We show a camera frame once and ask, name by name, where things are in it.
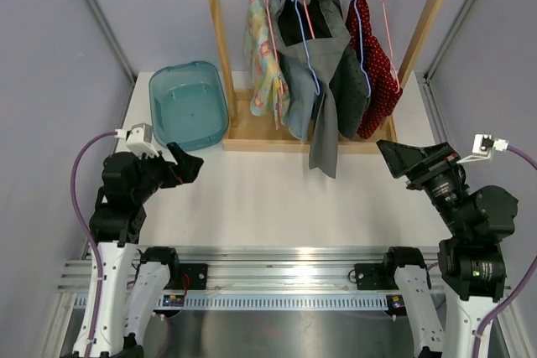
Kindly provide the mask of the red polka dot skirt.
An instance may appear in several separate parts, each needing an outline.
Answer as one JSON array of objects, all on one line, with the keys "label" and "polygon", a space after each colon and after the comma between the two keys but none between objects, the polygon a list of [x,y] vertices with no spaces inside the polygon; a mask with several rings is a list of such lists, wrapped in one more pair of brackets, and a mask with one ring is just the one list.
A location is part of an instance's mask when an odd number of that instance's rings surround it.
[{"label": "red polka dot skirt", "polygon": [[[402,88],[400,91],[397,90],[395,79],[390,71],[388,56],[373,34],[367,0],[357,0],[357,7],[362,20],[364,67],[372,88],[371,97],[368,99],[369,106],[364,112],[357,135],[367,139],[376,132],[388,116],[392,115],[403,95],[403,90]],[[346,27],[351,35],[350,45],[356,51],[359,61],[360,55],[356,43],[357,18],[351,4],[347,12]]]}]

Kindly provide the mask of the floral pastel skirt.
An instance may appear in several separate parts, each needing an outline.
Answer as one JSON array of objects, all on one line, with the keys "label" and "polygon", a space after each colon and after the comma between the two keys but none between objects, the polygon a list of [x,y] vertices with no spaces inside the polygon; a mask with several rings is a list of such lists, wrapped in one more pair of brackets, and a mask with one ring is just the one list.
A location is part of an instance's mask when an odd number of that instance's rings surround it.
[{"label": "floral pastel skirt", "polygon": [[279,66],[284,94],[279,96],[277,93],[276,72],[272,73],[269,70],[271,54],[268,32],[263,0],[248,0],[243,49],[250,66],[253,83],[250,111],[256,117],[271,113],[274,126],[279,129],[284,125],[284,116],[289,108],[289,89]]}]

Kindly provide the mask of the light blue denim skirt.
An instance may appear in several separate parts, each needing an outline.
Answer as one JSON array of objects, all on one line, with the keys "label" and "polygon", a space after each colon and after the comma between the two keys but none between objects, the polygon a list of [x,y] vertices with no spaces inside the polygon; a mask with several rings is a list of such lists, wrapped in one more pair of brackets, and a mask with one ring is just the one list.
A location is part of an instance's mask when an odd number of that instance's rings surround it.
[{"label": "light blue denim skirt", "polygon": [[284,125],[290,134],[305,142],[317,95],[315,83],[307,67],[298,60],[280,55],[280,69],[289,89],[289,108],[284,116]]}]

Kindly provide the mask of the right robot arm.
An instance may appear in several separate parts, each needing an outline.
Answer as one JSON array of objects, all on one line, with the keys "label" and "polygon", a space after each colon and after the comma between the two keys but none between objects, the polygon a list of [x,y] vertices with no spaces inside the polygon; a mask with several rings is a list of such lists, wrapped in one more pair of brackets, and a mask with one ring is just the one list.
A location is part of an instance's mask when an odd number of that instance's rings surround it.
[{"label": "right robot arm", "polygon": [[500,243],[515,231],[518,200],[496,185],[470,192],[463,159],[449,143],[377,145],[392,176],[406,177],[409,190],[424,191],[451,233],[437,254],[446,284],[443,355],[486,356],[486,334],[502,310],[507,278]]}]

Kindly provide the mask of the grey skirt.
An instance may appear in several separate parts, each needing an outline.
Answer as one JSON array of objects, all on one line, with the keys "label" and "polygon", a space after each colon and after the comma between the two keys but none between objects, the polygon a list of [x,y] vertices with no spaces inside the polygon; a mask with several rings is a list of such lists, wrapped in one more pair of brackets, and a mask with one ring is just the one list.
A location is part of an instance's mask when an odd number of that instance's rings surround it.
[{"label": "grey skirt", "polygon": [[[269,9],[274,24],[275,43],[279,58],[283,54],[298,60],[304,67],[307,67],[299,22],[293,2],[291,0],[270,0]],[[323,135],[322,107],[327,85],[321,77],[323,69],[321,68],[319,40],[323,37],[323,33],[321,32],[322,22],[318,0],[310,0],[308,9],[313,29],[315,30],[315,39],[308,39],[307,45],[312,67],[321,85],[321,94],[316,97],[307,139],[310,140],[309,168],[320,169],[325,175],[334,179],[336,177],[339,134],[337,135],[337,141],[334,143]]]}]

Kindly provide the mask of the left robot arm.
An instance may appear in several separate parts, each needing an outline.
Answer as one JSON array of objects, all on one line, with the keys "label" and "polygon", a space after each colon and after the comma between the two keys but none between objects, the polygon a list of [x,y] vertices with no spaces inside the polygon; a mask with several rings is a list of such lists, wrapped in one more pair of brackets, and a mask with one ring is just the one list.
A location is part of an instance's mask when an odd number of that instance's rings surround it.
[{"label": "left robot arm", "polygon": [[120,152],[103,162],[95,210],[83,226],[91,247],[91,280],[73,357],[142,357],[143,339],[160,294],[188,288],[176,250],[151,246],[140,257],[134,285],[129,271],[147,217],[144,203],[160,189],[193,183],[202,158],[168,143],[172,161],[161,152]]}]

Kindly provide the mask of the dark dotted skirt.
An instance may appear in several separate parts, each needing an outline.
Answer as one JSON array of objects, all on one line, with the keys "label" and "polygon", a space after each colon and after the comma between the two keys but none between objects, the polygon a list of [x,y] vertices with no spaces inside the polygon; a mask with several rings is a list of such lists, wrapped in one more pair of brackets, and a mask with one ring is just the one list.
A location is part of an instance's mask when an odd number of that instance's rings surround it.
[{"label": "dark dotted skirt", "polygon": [[335,0],[318,3],[323,33],[319,40],[321,77],[327,85],[322,107],[323,135],[334,143],[339,133],[347,138],[357,135],[370,94],[340,8]]}]

